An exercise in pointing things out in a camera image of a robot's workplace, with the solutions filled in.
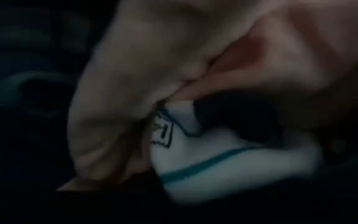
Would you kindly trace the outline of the pink garment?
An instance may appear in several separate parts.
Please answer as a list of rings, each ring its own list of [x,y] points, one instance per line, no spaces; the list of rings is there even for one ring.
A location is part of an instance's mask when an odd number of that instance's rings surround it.
[[[158,103],[254,90],[289,127],[358,104],[358,0],[121,0],[68,113],[76,176],[99,190],[146,171]]]

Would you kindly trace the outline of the blue plaid flannel shirt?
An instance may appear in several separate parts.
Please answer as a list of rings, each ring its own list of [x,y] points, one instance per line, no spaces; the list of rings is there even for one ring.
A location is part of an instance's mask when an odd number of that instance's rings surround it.
[[[0,121],[64,121],[119,0],[0,0]]]

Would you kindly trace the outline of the white sock teal stripe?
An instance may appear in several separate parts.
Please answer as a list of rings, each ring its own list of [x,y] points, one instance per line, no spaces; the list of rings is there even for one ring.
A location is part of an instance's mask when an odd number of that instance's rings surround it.
[[[310,177],[323,152],[306,132],[290,132],[279,149],[241,139],[225,126],[203,129],[193,102],[177,101],[154,116],[150,159],[170,198],[192,204]]]

